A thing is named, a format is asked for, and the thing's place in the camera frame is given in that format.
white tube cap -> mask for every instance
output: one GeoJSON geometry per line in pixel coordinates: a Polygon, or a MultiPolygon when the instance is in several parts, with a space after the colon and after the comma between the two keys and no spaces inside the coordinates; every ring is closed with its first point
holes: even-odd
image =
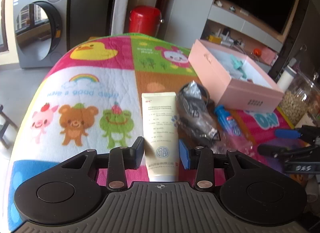
{"type": "Polygon", "coordinates": [[[149,181],[170,182],[177,181],[177,177],[175,175],[157,175],[154,177],[149,177],[149,181]]]}

rainbow print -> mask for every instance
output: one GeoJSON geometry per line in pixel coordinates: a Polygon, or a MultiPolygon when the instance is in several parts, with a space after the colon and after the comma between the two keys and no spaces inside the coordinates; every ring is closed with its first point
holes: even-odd
{"type": "Polygon", "coordinates": [[[70,78],[69,81],[78,81],[80,79],[89,79],[91,82],[99,82],[99,79],[95,76],[95,75],[92,75],[92,74],[78,74],[72,78],[70,78]]]}

blue circular logo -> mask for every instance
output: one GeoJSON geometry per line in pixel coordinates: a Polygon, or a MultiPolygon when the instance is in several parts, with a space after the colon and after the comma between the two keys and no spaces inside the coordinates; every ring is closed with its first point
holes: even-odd
{"type": "Polygon", "coordinates": [[[157,149],[157,156],[160,158],[167,158],[169,155],[169,150],[167,147],[161,146],[157,149]]]}

peanuts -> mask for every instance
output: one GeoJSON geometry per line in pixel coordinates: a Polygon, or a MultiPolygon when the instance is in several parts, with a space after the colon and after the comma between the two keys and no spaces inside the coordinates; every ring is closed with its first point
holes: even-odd
{"type": "Polygon", "coordinates": [[[279,107],[295,126],[308,110],[306,102],[298,95],[286,91],[279,107]]]}

cream tube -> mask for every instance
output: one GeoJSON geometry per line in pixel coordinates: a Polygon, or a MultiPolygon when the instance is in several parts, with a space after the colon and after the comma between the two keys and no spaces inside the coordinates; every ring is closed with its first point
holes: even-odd
{"type": "Polygon", "coordinates": [[[142,120],[149,180],[177,181],[180,157],[176,93],[143,93],[142,120]]]}

